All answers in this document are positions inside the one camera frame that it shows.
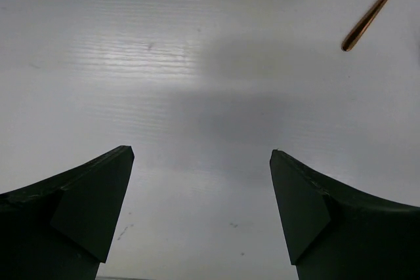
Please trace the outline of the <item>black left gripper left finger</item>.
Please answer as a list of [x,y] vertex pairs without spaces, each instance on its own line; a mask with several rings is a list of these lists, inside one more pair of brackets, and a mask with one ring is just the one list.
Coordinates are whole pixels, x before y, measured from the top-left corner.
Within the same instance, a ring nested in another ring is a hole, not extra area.
[[118,146],[1,194],[2,279],[94,279],[105,263],[135,156]]

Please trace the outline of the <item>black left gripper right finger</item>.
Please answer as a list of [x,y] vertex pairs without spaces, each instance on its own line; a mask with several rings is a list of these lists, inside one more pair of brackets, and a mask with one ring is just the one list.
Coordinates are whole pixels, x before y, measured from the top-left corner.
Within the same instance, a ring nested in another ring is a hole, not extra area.
[[270,172],[299,279],[418,279],[419,208],[357,190],[274,150]]

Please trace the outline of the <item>copper rose gold fork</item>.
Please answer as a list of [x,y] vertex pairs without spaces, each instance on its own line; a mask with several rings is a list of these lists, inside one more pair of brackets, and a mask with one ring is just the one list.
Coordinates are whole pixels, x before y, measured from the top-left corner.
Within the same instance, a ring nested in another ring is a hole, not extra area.
[[349,31],[347,36],[341,43],[341,50],[344,52],[351,51],[355,45],[359,42],[363,34],[370,27],[372,22],[375,20],[381,9],[385,6],[388,0],[376,0],[372,6],[366,11],[366,13],[359,19],[354,27]]

